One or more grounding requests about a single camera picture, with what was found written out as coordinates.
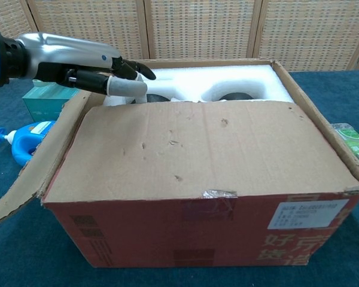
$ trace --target green package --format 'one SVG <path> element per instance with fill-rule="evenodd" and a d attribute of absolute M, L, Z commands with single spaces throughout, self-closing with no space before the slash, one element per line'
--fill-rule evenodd
<path fill-rule="evenodd" d="M 357 131 L 346 123 L 332 124 L 332 126 L 359 159 L 359 134 Z"/>

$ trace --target white styrofoam packaging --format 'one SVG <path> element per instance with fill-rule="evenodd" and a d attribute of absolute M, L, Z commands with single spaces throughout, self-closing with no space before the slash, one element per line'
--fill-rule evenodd
<path fill-rule="evenodd" d="M 214 102 L 233 93 L 249 95 L 252 98 L 249 100 L 294 102 L 270 65 L 154 69 L 153 72 L 156 80 L 144 78 L 147 94 L 173 102 Z M 124 105 L 133 100 L 111 96 L 105 98 L 104 105 Z"/>

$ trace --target tissue box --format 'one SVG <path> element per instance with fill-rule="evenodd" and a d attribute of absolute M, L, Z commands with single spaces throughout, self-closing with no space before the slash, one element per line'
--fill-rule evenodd
<path fill-rule="evenodd" d="M 292 102 L 102 106 L 80 92 L 0 200 L 41 198 L 94 267 L 305 265 L 359 201 L 359 164 L 270 60 Z"/>
<path fill-rule="evenodd" d="M 64 103 L 78 93 L 77 88 L 49 84 L 33 87 L 23 96 L 23 101 L 34 121 L 56 121 Z"/>

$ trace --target blue spray bottle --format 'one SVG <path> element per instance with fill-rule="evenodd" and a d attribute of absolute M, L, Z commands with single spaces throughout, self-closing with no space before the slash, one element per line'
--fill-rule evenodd
<path fill-rule="evenodd" d="M 31 160 L 36 147 L 45 138 L 46 134 L 54 125 L 55 121 L 42 121 L 28 124 L 18 130 L 7 134 L 3 127 L 0 127 L 0 143 L 7 140 L 12 145 L 14 160 L 21 166 Z"/>

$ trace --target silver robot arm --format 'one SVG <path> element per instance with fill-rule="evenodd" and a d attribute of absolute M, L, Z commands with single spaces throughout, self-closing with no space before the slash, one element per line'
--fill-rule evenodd
<path fill-rule="evenodd" d="M 140 97 L 147 86 L 139 73 L 156 78 L 147 66 L 123 59 L 108 44 L 41 32 L 16 40 L 0 34 L 0 86 L 9 78 L 29 78 L 109 96 Z"/>

